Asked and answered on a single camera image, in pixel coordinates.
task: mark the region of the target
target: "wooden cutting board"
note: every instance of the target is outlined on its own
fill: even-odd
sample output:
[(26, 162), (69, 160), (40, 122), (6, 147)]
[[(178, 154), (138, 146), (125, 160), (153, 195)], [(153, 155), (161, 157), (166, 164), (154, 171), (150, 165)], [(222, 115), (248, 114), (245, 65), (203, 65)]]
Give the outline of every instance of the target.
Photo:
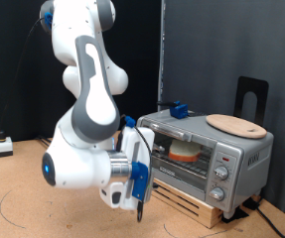
[(206, 120), (211, 126), (239, 137), (260, 139), (267, 135), (262, 127), (232, 116), (215, 114), (207, 116)]

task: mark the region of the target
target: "black cable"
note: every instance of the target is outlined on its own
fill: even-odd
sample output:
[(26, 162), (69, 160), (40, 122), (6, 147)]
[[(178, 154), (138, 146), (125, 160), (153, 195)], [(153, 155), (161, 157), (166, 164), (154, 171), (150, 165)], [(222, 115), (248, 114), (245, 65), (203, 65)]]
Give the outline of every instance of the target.
[(43, 142), (45, 145), (47, 145), (48, 147), (50, 146), (49, 144), (47, 144), (45, 141), (43, 141), (42, 138), (37, 137), (36, 140), (40, 140), (41, 142)]
[(30, 41), (30, 37), (32, 36), (32, 34), (33, 34), (35, 28), (37, 27), (37, 25), (39, 24), (39, 22), (41, 22), (43, 19), (44, 19), (44, 18), (40, 18), (39, 20), (36, 21), (36, 23), (35, 23), (34, 26), (32, 27), (32, 29), (31, 29), (31, 31), (30, 31), (30, 33), (29, 33), (29, 35), (28, 35), (28, 37), (27, 37), (27, 39), (26, 39), (26, 41), (25, 41), (25, 45), (24, 45), (24, 47), (23, 47), (23, 51), (22, 51), (22, 53), (21, 53), (21, 57), (20, 57), (20, 60), (19, 60), (19, 64), (18, 64), (17, 69), (16, 69), (16, 73), (15, 73), (15, 77), (14, 77), (14, 80), (13, 80), (12, 88), (11, 88), (11, 90), (10, 90), (10, 93), (9, 93), (9, 95), (8, 95), (8, 98), (7, 98), (7, 101), (6, 101), (6, 104), (5, 104), (5, 107), (4, 107), (3, 112), (2, 112), (2, 115), (1, 115), (0, 130), (1, 130), (1, 128), (2, 128), (2, 124), (3, 124), (3, 119), (4, 119), (4, 116), (5, 116), (5, 113), (6, 113), (7, 109), (8, 109), (8, 107), (9, 107), (9, 102), (10, 102), (11, 97), (12, 97), (12, 94), (13, 94), (13, 92), (14, 92), (15, 84), (16, 84), (16, 82), (17, 82), (17, 80), (18, 80), (18, 75), (19, 75), (19, 71), (20, 71), (20, 68), (21, 68), (23, 56), (24, 56), (24, 54), (25, 54), (27, 45), (28, 45), (28, 43), (29, 43), (29, 41)]
[(263, 212), (259, 209), (259, 207), (257, 207), (257, 211), (260, 213), (260, 215), (269, 223), (269, 225), (271, 226), (271, 228), (282, 238), (285, 238), (285, 236), (273, 225), (273, 223), (271, 222), (271, 220), (266, 217), (265, 214), (263, 214)]
[(150, 182), (150, 177), (151, 177), (151, 173), (152, 173), (152, 151), (149, 147), (149, 144), (147, 143), (147, 141), (145, 140), (144, 136), (142, 135), (142, 133), (140, 132), (140, 130), (135, 126), (134, 129), (137, 131), (137, 133), (139, 133), (139, 135), (141, 136), (142, 140), (144, 141), (146, 147), (148, 148), (149, 154), (150, 154), (150, 165), (149, 165), (149, 175), (148, 175), (148, 180), (147, 180), (147, 185), (144, 188), (144, 195), (143, 195), (143, 199), (142, 202), (139, 201), (138, 204), (138, 214), (137, 214), (137, 219), (138, 222), (140, 222), (142, 220), (142, 215), (143, 215), (143, 206), (144, 206), (144, 199), (145, 199), (145, 193), (146, 193), (146, 189), (147, 186)]
[(52, 143), (52, 141), (50, 139), (48, 139), (48, 138), (46, 138), (46, 137), (44, 137), (42, 135), (39, 135), (38, 138), (41, 138), (41, 139), (47, 141), (48, 143)]

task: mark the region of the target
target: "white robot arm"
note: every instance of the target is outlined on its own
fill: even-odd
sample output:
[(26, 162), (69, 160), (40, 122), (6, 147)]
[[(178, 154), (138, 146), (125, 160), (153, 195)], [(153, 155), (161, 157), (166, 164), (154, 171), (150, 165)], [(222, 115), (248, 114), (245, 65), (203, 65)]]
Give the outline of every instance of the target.
[(147, 146), (152, 148), (154, 133), (140, 128), (144, 141), (135, 128), (126, 127), (121, 147), (112, 150), (112, 135), (120, 122), (112, 94), (122, 93), (128, 84), (126, 72), (109, 58), (102, 38), (113, 25), (114, 6), (110, 0), (55, 0), (45, 2), (41, 17), (45, 13), (54, 15), (54, 53), (68, 66), (64, 84), (76, 102), (56, 126), (43, 157), (43, 175), (60, 188), (99, 187), (110, 207), (137, 209), (150, 194)]

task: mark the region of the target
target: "blue gripper part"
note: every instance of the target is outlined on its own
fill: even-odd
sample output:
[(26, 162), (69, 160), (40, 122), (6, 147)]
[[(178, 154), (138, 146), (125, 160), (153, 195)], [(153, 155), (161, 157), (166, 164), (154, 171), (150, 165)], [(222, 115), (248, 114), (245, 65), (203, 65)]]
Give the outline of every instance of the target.
[(50, 12), (46, 12), (44, 15), (44, 20), (45, 20), (45, 24), (46, 26), (52, 30), (52, 23), (53, 23), (53, 14)]
[(142, 201), (145, 187), (147, 186), (149, 170), (146, 165), (132, 162), (132, 174), (130, 179), (134, 179), (132, 196)]
[(126, 117), (125, 117), (125, 121), (126, 121), (126, 126), (127, 126), (127, 127), (130, 127), (130, 128), (135, 127), (135, 120), (132, 119), (131, 117), (126, 116)]

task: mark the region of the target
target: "wooden crate base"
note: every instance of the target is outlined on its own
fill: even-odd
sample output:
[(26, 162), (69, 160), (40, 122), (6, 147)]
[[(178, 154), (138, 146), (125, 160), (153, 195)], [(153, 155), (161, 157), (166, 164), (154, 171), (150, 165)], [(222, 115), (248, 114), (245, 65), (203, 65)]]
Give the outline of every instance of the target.
[(159, 185), (152, 195), (173, 206), (207, 228), (214, 227), (221, 221), (222, 210), (209, 206), (193, 196), (190, 196), (166, 183), (154, 178)]

